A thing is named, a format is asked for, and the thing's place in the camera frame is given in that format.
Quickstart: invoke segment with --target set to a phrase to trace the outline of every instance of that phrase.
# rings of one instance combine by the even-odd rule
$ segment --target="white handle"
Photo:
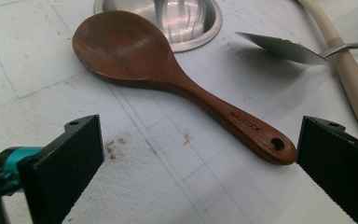
[[[297,1],[301,3],[313,19],[315,19],[328,48],[344,44],[333,23],[313,0]],[[331,57],[344,90],[347,93],[351,107],[358,119],[358,64],[349,51],[343,51]]]

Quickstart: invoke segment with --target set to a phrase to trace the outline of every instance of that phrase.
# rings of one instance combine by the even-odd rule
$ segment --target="teal clamp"
[[[21,189],[21,178],[17,163],[22,159],[37,154],[42,147],[18,147],[5,161],[5,165],[0,172],[0,191],[6,195],[12,195]]]

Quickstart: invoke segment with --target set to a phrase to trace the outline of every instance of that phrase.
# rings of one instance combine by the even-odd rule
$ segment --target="dark mark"
[[[104,144],[105,157],[110,160],[115,160],[121,157],[124,157],[124,154],[121,152],[121,146],[127,143],[127,138],[118,138],[116,141],[110,141]]]

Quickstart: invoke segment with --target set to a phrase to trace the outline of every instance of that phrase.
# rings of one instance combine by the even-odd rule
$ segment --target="kitchen utensil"
[[[315,19],[328,48],[344,44],[333,23],[313,0],[298,0]],[[351,107],[358,119],[358,64],[349,51],[342,51],[332,56],[342,86],[347,93]]]
[[[73,47],[77,58],[97,77],[118,85],[182,95],[265,160],[294,162],[296,148],[286,136],[192,81],[175,60],[162,32],[143,17],[127,11],[94,15],[77,28]]]
[[[214,0],[96,0],[95,14],[129,11],[155,24],[173,52],[190,50],[212,40],[223,22]]]
[[[318,54],[299,43],[287,39],[242,32],[236,32],[235,34],[242,36],[267,51],[296,63],[326,64],[326,58],[330,55],[341,52],[342,50],[358,49],[358,43],[347,43]]]

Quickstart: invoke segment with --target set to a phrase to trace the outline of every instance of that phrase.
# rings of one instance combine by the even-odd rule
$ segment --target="spoon bowl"
[[[186,75],[157,26],[143,17],[113,11],[94,15],[77,28],[77,58],[114,84],[169,91],[192,100],[263,159],[291,164],[296,148],[266,122],[210,94]]]

